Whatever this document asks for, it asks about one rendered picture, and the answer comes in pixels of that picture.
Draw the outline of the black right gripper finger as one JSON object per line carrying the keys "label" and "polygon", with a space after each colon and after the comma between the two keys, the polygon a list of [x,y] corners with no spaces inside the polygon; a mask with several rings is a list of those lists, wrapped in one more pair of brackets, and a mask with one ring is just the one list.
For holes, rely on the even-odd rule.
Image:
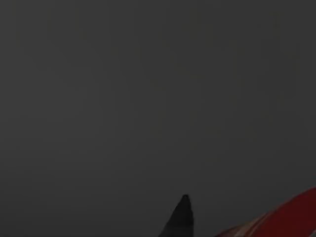
{"label": "black right gripper finger", "polygon": [[184,194],[158,237],[194,237],[194,225],[190,196]]}

